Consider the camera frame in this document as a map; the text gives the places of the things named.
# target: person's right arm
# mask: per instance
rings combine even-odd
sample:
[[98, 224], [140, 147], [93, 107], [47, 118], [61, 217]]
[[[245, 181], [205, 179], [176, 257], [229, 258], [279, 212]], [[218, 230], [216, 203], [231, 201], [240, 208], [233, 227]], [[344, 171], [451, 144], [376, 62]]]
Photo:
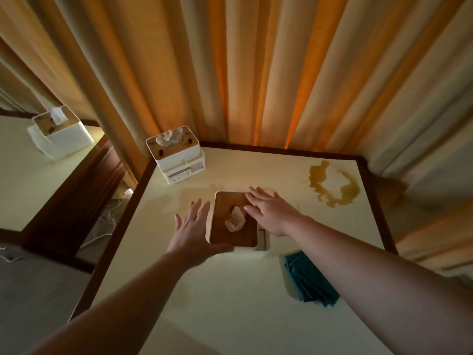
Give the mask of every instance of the person's right arm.
[[472, 354], [472, 292], [301, 215], [277, 193], [250, 187], [246, 197], [246, 211], [269, 233], [291, 236], [395, 354]]

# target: liquid puddle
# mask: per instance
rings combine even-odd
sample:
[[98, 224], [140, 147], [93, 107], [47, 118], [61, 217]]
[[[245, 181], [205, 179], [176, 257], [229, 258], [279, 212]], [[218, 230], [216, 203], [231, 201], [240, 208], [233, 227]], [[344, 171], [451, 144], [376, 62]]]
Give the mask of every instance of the liquid puddle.
[[320, 166], [312, 166], [309, 172], [310, 187], [314, 189], [314, 192], [318, 193], [317, 199], [322, 202], [322, 198], [327, 198], [327, 206], [335, 208], [338, 205], [352, 204], [353, 200], [358, 197], [360, 192], [359, 187], [356, 183], [355, 178], [343, 169], [339, 169], [337, 172], [344, 176], [349, 183], [340, 187], [341, 198], [335, 198], [331, 191], [325, 188], [322, 183], [327, 179], [327, 168], [330, 162], [323, 160]]

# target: person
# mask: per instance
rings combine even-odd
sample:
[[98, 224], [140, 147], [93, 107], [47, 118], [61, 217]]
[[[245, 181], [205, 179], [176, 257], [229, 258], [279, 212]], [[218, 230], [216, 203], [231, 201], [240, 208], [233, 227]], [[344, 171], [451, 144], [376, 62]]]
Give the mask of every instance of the person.
[[[408, 260], [322, 225], [277, 193], [252, 187], [250, 216], [275, 236], [292, 237], [340, 296], [394, 354], [471, 354], [473, 295]], [[137, 354], [181, 276], [228, 244], [210, 244], [210, 209], [191, 202], [168, 251], [102, 302], [30, 350], [31, 355]]]

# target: teal cloth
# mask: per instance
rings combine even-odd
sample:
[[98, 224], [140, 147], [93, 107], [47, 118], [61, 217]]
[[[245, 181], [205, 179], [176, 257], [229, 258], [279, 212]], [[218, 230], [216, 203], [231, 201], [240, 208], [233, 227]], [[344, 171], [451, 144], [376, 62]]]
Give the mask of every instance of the teal cloth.
[[339, 293], [304, 252], [285, 256], [284, 266], [302, 302], [319, 302], [326, 307], [333, 306], [340, 298]]

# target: green napkin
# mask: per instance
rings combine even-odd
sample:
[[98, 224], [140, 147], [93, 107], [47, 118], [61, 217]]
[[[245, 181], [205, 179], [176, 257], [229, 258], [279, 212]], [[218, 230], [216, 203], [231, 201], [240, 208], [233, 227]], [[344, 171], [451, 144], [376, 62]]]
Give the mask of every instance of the green napkin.
[[302, 302], [320, 302], [326, 307], [333, 306], [340, 298], [339, 293], [304, 252], [285, 256], [284, 266]]

